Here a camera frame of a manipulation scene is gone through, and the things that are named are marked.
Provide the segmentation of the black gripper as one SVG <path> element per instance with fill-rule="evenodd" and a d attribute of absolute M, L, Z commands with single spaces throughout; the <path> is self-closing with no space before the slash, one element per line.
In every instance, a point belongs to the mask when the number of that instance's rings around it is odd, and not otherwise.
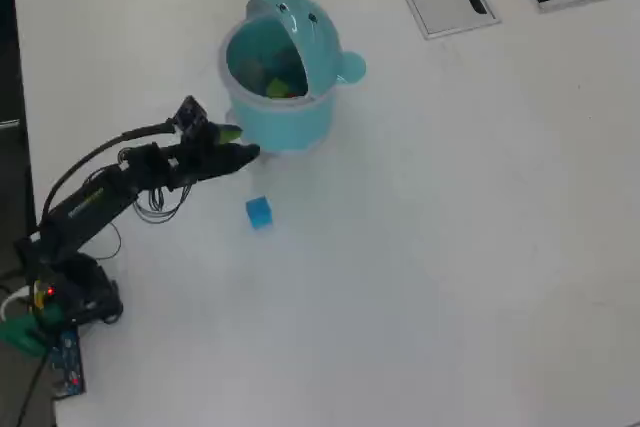
<path fill-rule="evenodd" d="M 164 157 L 169 164 L 165 187 L 186 187 L 236 173 L 261 153 L 256 144 L 233 143 L 242 136 L 243 130 L 239 126 L 209 122 L 207 132 L 211 141 L 185 142 L 164 148 Z M 213 144 L 222 145 L 213 149 Z"/>

